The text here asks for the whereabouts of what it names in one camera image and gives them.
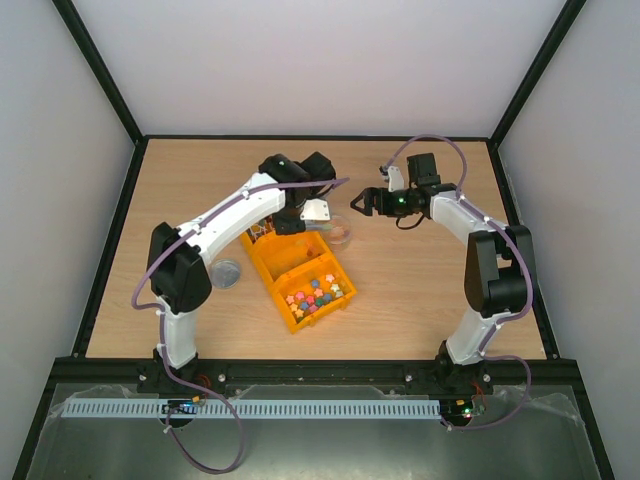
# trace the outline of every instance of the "white wall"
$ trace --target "white wall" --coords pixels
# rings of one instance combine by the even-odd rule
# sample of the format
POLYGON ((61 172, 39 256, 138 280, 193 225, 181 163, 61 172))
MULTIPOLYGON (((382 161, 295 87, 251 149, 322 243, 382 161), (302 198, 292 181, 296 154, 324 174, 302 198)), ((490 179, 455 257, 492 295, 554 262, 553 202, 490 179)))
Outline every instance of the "white wall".
POLYGON ((76 0, 144 133, 488 136, 564 0, 76 0))
POLYGON ((640 470, 639 24, 637 1, 587 2, 502 148, 619 479, 640 470))
POLYGON ((69 355, 132 144, 50 1, 0 15, 0 478, 69 355))

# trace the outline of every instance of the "orange container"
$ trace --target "orange container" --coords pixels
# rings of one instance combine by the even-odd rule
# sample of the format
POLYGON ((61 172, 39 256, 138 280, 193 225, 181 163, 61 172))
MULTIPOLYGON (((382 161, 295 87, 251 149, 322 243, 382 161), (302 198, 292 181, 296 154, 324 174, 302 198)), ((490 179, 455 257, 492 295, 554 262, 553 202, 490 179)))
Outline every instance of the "orange container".
POLYGON ((357 293, 340 262, 317 232, 297 235, 276 235, 269 232, 255 242, 245 232, 240 240, 291 333, 308 325, 315 325, 320 318, 339 308, 346 308, 357 293), (327 281, 327 275, 332 275, 334 279, 327 281), (300 305, 309 296, 315 299, 316 288, 311 285, 314 280, 319 282, 319 288, 325 295, 331 295, 331 301, 318 307, 313 313, 299 308, 304 316, 298 318, 287 303, 287 298, 292 296, 294 305, 300 305), (331 289, 332 285, 337 285, 334 289, 339 288, 342 296, 336 296, 337 292, 331 289))

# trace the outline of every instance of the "robotic arm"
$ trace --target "robotic arm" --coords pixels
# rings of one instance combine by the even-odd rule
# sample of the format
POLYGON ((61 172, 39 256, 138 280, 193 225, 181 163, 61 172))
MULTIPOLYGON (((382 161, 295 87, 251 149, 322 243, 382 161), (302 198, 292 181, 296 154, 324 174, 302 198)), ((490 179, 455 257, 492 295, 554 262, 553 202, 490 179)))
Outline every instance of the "robotic arm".
MULTIPOLYGON (((147 268, 181 237, 196 231, 150 277, 151 290, 166 312, 164 333, 171 367, 180 369, 196 356, 196 316, 211 294, 208 269, 220 250, 270 215, 279 235, 303 232, 307 221, 329 220, 328 206, 320 198, 322 186, 285 190, 276 185, 323 183, 335 178, 331 162, 318 152, 301 163, 281 154, 274 155, 267 158, 240 189, 209 211, 177 228, 161 223, 154 229, 147 268), (233 203, 239 196, 244 198, 233 203), (216 210, 221 211, 202 227, 202 222, 216 210)), ((161 354, 160 344, 157 351, 161 354)))
MULTIPOLYGON (((469 307, 445 346, 446 354, 455 365, 480 362, 502 322, 525 306, 524 275, 505 240, 484 221, 489 217, 473 207, 464 195, 458 195, 456 185, 440 182, 433 154, 408 157, 407 163, 409 188, 404 188, 404 179, 397 167, 382 167, 388 188, 365 189, 351 202, 351 207, 367 216, 373 215, 374 209, 380 215, 397 219, 421 214, 446 227, 467 247, 464 289, 469 307), (498 258, 509 261, 510 265, 500 267, 498 258)), ((527 265, 531 283, 536 285, 529 230, 497 221, 491 223, 515 243, 527 265)))

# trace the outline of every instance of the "orange plastic box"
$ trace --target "orange plastic box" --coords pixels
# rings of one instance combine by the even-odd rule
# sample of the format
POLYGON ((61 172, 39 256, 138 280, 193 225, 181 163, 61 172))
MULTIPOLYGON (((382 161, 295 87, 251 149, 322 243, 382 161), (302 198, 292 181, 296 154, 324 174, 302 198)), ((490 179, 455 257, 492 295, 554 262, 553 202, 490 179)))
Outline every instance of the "orange plastic box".
POLYGON ((245 232, 240 240, 291 333, 307 325, 315 325, 320 318, 339 308, 346 308, 357 293, 353 283, 318 232, 296 235, 276 235, 274 232, 269 232, 259 236, 255 242, 253 237, 245 232), (333 275, 334 280, 328 282, 327 275, 333 275), (308 309, 299 309, 304 312, 304 316, 298 318, 291 305, 287 303, 287 298, 293 296, 294 305, 300 305, 306 301, 307 297, 315 297, 316 289, 311 285, 314 280, 320 283, 319 288, 325 294, 331 294, 332 300, 313 313, 308 309), (336 298, 336 292, 331 290, 332 284, 337 285, 342 292, 339 298, 336 298), (303 299, 296 298, 299 292, 304 294, 303 299))

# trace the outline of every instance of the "wooden tabletop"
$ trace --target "wooden tabletop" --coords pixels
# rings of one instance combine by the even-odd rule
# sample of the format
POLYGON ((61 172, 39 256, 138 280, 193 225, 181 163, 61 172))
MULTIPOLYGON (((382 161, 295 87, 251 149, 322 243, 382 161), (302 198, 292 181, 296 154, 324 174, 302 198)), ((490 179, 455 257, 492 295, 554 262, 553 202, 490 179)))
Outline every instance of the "wooden tabletop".
MULTIPOLYGON (((330 196, 333 213, 352 224, 349 247, 337 252, 358 289, 349 307, 291 334, 260 277, 234 240, 219 258, 242 266, 239 283, 216 290, 200 310, 196 345, 201 358, 226 359, 432 359, 466 309, 465 248, 444 227, 425 221, 400 231, 394 220, 365 217, 349 208, 363 188, 383 186, 378 167, 400 145, 388 141, 151 140, 96 320, 88 357, 150 357, 158 341, 152 310, 135 311, 131 293, 146 267, 151 231, 166 221, 190 220, 239 188, 269 155, 303 160, 320 151, 339 177, 351 180, 330 196)), ((469 161, 464 187, 471 201, 505 220, 484 143, 461 143, 469 161)), ((404 153, 434 152, 444 182, 461 173, 455 151, 419 142, 404 153)), ((398 166, 406 169, 404 155, 398 166)), ((152 300, 148 287, 141 301, 152 300)), ((509 323, 489 349, 545 358, 533 314, 509 323)))

